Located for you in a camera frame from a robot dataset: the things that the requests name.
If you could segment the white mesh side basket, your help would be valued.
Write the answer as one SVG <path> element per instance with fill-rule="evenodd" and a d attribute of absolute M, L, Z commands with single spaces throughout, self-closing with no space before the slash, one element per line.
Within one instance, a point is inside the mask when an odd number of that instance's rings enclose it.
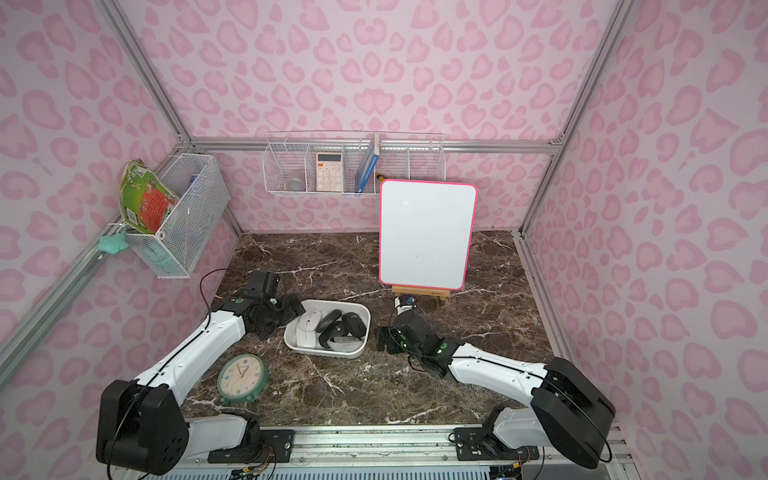
<path fill-rule="evenodd" d="M 212 238 L 230 196 L 211 155 L 181 154 L 167 171 L 156 175 L 179 201 L 155 234 L 141 234 L 126 225 L 127 241 L 157 277 L 188 278 Z"/>

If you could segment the white pink calculator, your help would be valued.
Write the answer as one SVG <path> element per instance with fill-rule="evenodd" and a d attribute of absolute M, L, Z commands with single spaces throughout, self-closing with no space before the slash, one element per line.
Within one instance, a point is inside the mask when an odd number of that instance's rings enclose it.
<path fill-rule="evenodd" d="M 315 180 L 317 191 L 341 193 L 344 190 L 342 154 L 331 152 L 317 153 Z"/>

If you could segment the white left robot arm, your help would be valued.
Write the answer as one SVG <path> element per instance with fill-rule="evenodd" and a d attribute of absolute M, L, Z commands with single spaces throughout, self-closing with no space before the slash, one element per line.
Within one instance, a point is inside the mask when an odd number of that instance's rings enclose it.
<path fill-rule="evenodd" d="M 304 314 L 295 294 L 277 296 L 280 277 L 255 270 L 245 287 L 220 301 L 187 339 L 132 380 L 115 380 L 100 399 L 95 455 L 108 470 L 162 476 L 193 457 L 272 467 L 290 460 L 295 433 L 261 430 L 247 413 L 187 419 L 181 407 L 200 377 L 248 334 L 266 339 Z"/>

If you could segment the green red snack bag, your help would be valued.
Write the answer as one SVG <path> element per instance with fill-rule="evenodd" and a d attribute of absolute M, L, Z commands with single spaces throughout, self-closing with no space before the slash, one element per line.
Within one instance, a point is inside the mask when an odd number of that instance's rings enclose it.
<path fill-rule="evenodd" d="M 141 160 L 124 169 L 119 207 L 124 223 L 141 234 L 155 234 L 170 216 L 179 197 Z"/>

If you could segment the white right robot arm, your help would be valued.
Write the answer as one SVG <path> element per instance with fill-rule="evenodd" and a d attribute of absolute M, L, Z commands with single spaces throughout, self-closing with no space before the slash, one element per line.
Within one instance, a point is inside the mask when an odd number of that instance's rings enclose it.
<path fill-rule="evenodd" d="M 503 408 L 484 424 L 487 435 L 508 449 L 552 447 L 588 469 L 613 459 L 608 433 L 616 408 L 565 358 L 530 363 L 491 354 L 439 336 L 414 309 L 377 329 L 377 348 L 407 355 L 436 379 L 482 387 L 524 405 L 521 414 Z"/>

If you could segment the white storage box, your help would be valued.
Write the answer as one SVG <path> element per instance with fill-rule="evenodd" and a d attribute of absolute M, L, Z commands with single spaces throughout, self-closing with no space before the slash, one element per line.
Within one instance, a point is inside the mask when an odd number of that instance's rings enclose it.
<path fill-rule="evenodd" d="M 295 352 L 354 359 L 366 346 L 371 314 L 358 303 L 304 300 L 305 313 L 285 329 L 284 343 Z"/>

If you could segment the clear glass cup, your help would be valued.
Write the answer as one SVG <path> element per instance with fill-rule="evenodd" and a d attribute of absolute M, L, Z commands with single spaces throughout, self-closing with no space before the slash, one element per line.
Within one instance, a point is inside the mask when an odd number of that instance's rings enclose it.
<path fill-rule="evenodd" d="M 304 170 L 287 173 L 284 188 L 288 192 L 306 192 L 306 175 Z"/>

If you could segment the pink framed whiteboard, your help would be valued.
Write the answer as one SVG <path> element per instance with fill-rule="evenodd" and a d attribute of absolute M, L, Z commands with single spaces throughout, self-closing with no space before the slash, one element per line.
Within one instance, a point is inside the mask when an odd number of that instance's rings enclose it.
<path fill-rule="evenodd" d="M 477 188 L 386 180 L 381 184 L 379 280 L 410 288 L 464 287 Z"/>

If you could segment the blue book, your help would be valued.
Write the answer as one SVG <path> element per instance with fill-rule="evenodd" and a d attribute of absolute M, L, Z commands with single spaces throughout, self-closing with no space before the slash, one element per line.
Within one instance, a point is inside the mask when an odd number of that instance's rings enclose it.
<path fill-rule="evenodd" d="M 380 135 L 374 133 L 355 174 L 354 192 L 363 193 L 380 158 Z"/>

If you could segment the green alarm clock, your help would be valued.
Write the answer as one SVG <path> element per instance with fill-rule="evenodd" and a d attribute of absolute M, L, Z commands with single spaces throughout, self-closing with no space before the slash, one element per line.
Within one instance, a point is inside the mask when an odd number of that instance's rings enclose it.
<path fill-rule="evenodd" d="M 250 403 L 263 392 L 268 379 L 268 368 L 261 357 L 242 354 L 222 368 L 217 388 L 223 403 Z"/>

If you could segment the white computer mouse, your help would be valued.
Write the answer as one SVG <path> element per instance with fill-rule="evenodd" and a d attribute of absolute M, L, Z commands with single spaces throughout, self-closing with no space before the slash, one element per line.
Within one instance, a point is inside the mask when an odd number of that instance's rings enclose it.
<path fill-rule="evenodd" d="M 295 327 L 295 343 L 299 348 L 315 349 L 318 342 L 316 331 L 323 315 L 319 310 L 309 309 L 298 319 Z"/>

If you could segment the black mouse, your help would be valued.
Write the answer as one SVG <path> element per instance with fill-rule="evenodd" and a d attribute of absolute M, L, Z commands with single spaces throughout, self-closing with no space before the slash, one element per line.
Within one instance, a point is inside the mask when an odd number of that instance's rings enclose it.
<path fill-rule="evenodd" d="M 330 311 L 320 320 L 317 327 L 315 328 L 315 332 L 318 334 L 322 334 L 337 320 L 339 320 L 342 317 L 342 315 L 343 313 L 340 309 L 334 309 Z"/>
<path fill-rule="evenodd" d="M 367 327 L 362 318 L 355 312 L 347 312 L 341 317 L 342 326 L 349 336 L 362 339 L 367 333 Z"/>
<path fill-rule="evenodd" d="M 320 334 L 318 338 L 318 343 L 323 349 L 330 349 L 331 341 L 335 340 L 336 338 L 346 337 L 347 334 L 348 334 L 348 331 L 345 325 L 340 320 L 338 320 L 333 325 L 331 325 L 325 332 Z"/>

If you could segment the wooden easel stand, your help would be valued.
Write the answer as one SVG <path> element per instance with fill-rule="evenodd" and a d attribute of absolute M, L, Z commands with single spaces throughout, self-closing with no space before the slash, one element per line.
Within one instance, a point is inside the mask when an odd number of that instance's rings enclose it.
<path fill-rule="evenodd" d="M 447 300 L 451 296 L 451 291 L 448 289 L 413 287 L 413 286 L 403 286 L 403 285 L 393 285 L 392 292 L 398 297 L 404 296 L 405 298 L 416 298 L 420 296 L 428 296 L 428 297 L 435 297 L 440 300 Z"/>

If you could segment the grey white mouse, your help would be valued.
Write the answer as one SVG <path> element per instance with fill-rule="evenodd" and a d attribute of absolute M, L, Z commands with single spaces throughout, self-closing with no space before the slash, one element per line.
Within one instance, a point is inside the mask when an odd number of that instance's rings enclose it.
<path fill-rule="evenodd" d="M 352 353 L 363 347 L 363 340 L 352 336 L 334 337 L 328 346 L 335 352 Z"/>

